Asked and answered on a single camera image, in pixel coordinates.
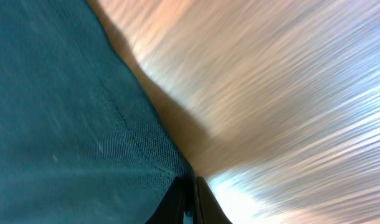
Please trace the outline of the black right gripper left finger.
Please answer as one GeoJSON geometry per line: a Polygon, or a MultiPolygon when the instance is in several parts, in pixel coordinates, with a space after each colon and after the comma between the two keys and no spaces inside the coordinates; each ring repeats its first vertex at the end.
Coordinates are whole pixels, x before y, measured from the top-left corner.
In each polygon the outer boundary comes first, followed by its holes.
{"type": "Polygon", "coordinates": [[[176,177],[146,224],[183,224],[185,206],[184,184],[176,177]]]}

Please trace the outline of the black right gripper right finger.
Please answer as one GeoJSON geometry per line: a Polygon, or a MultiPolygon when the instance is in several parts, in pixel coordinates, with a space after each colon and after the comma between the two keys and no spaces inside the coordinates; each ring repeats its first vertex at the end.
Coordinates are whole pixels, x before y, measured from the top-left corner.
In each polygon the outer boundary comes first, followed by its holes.
{"type": "Polygon", "coordinates": [[[198,176],[194,184],[194,222],[196,224],[231,224],[206,180],[198,176]]]}

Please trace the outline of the black polo shirt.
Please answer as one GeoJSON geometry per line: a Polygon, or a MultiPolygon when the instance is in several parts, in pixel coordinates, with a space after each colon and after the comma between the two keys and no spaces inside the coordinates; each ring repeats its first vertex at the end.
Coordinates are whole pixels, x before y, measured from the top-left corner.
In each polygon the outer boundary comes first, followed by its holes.
{"type": "Polygon", "coordinates": [[[0,0],[0,223],[146,223],[193,176],[85,1],[0,0]]]}

